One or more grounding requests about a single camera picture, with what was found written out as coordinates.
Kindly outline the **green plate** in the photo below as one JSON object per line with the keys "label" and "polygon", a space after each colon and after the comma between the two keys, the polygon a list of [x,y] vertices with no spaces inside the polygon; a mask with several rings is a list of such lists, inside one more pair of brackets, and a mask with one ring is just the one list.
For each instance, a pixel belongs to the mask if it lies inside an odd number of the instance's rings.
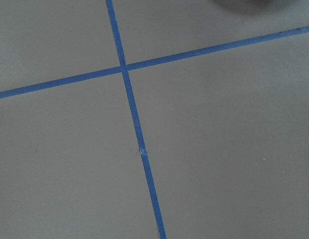
{"label": "green plate", "polygon": [[257,12],[269,5],[271,0],[214,0],[217,5],[236,12]]}

